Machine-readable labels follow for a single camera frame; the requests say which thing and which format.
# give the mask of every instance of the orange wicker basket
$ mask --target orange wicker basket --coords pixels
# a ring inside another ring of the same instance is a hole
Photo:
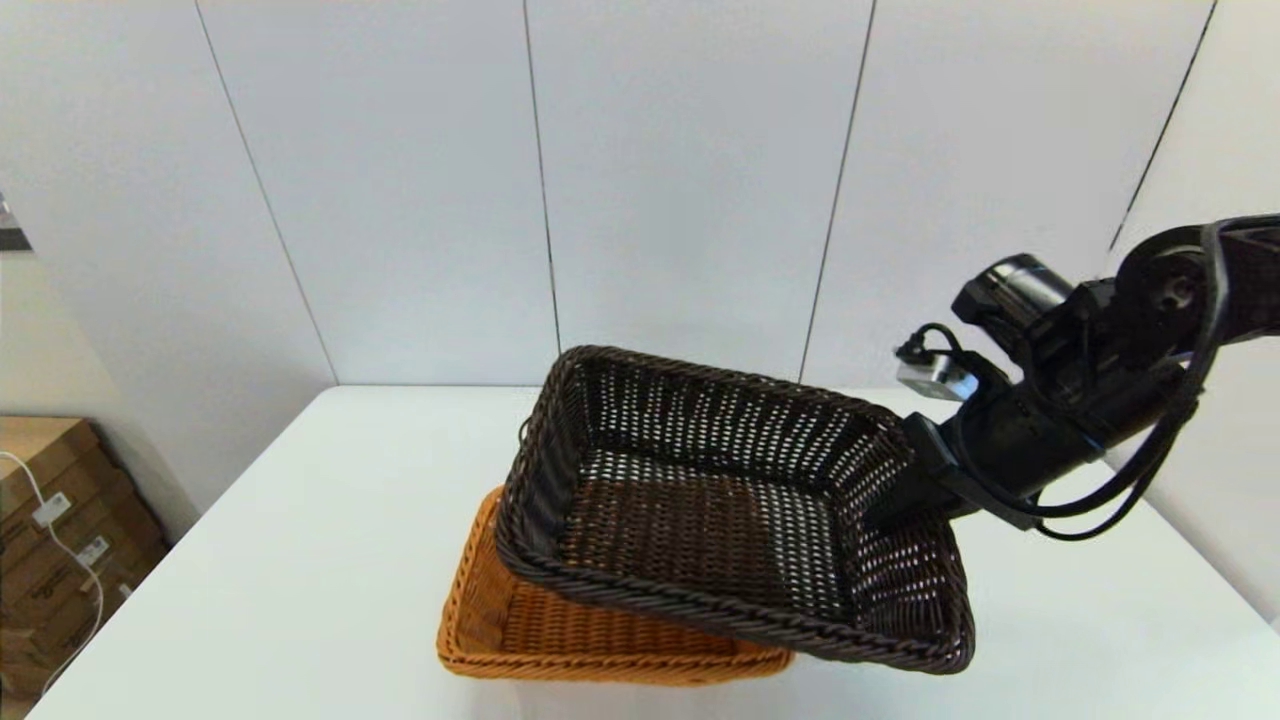
[[[498,560],[489,493],[462,551],[435,641],[440,662],[472,678],[704,685],[778,673],[791,651],[630,612],[575,605],[517,579]]]

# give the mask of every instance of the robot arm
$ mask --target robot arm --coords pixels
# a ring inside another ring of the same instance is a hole
[[[1119,521],[1149,486],[1219,346],[1280,334],[1280,215],[1166,231],[1130,252],[1115,278],[1075,287],[1015,255],[968,282],[951,309],[991,336],[1024,379],[1011,383],[943,325],[916,331],[897,350],[899,378],[963,405],[941,425],[919,414],[904,420],[915,461],[869,520],[987,510],[1021,529],[1085,539]],[[950,347],[927,348],[931,331]],[[1044,486],[1152,425],[1133,460],[1088,497],[1038,503]],[[1120,511],[1094,530],[1062,534],[1044,524],[1125,491]]]

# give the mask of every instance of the white table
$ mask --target white table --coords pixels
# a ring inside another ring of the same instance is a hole
[[[851,395],[900,414],[954,410],[906,391]],[[1146,505],[1088,543],[957,521],[978,623],[960,675],[805,656],[774,678],[699,689],[451,675],[435,657],[440,607],[535,396],[323,393],[32,720],[1280,717],[1280,637]]]

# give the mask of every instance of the label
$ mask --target label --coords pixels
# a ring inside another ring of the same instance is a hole
[[[97,536],[84,546],[84,550],[79,551],[76,559],[81,561],[81,565],[92,566],[108,550],[111,550],[111,543],[106,542],[102,536]]]
[[[54,520],[61,518],[63,514],[70,509],[72,501],[67,500],[65,493],[59,492],[54,497],[46,498],[45,503],[31,514],[31,519],[35,520],[41,528],[47,528]]]

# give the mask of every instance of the white cable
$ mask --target white cable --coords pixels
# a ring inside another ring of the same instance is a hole
[[[36,475],[32,474],[31,468],[28,468],[27,464],[22,461],[22,459],[19,459],[17,455],[12,452],[5,452],[0,450],[0,457],[8,457],[9,460],[13,460],[14,462],[18,464],[19,468],[22,468],[23,473],[27,473],[27,482],[31,483],[31,489],[36,493],[36,500],[40,501],[40,506],[44,507],[45,496],[44,493],[40,492],[40,484],[36,483]],[[81,641],[79,647],[76,648],[76,652],[73,652],[70,657],[64,660],[63,664],[59,665],[58,669],[54,670],[51,675],[49,675],[49,679],[45,680],[45,687],[40,689],[40,697],[45,697],[45,693],[49,692],[49,685],[51,685],[52,682],[56,680],[58,676],[63,674],[63,670],[65,670],[67,666],[72,664],[72,660],[76,660],[76,657],[79,656],[81,651],[84,650],[84,646],[88,644],[88,641],[93,639],[93,635],[97,634],[97,629],[102,626],[102,606],[106,605],[106,592],[102,591],[102,580],[97,577],[97,573],[93,571],[93,568],[91,568],[87,562],[81,560],[79,555],[72,552],[72,548],[63,544],[63,541],[59,539],[58,533],[54,532],[54,520],[50,520],[49,525],[45,529],[49,530],[49,537],[50,539],[54,541],[54,544],[63,548],[63,552],[69,555],[72,560],[74,560],[76,564],[79,565],[86,573],[88,573],[88,577],[93,579],[93,587],[97,588],[97,618],[93,620],[93,629],[90,630],[87,635],[84,635],[84,639]]]

